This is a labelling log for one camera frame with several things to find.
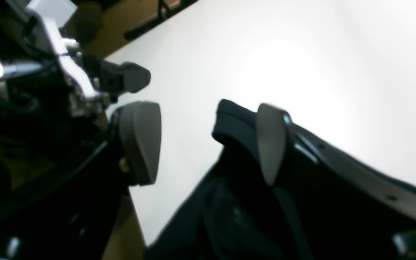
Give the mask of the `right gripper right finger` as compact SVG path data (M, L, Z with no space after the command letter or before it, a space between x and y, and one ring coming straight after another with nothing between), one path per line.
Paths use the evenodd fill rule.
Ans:
M298 170L294 164L304 159L328 171L343 186L416 221L415 186L380 173L296 125L285 110L261 104L256 113L256 139L267 185L282 183L285 176Z

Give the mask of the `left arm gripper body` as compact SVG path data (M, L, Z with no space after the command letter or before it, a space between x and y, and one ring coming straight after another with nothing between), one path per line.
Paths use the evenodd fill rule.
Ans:
M0 0L0 114L102 113L118 99L113 65L83 49L114 0Z

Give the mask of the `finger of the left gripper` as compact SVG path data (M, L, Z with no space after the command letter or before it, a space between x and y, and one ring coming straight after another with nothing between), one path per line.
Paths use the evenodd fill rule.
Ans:
M129 61L114 64L85 54L83 69L93 80L95 89L109 94L137 93L151 81L151 72L148 69Z

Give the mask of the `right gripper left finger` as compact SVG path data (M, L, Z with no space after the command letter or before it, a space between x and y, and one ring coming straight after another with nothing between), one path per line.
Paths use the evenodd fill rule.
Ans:
M123 154L118 165L129 185L154 184L162 137L160 105L150 101L128 103L114 111L111 122Z

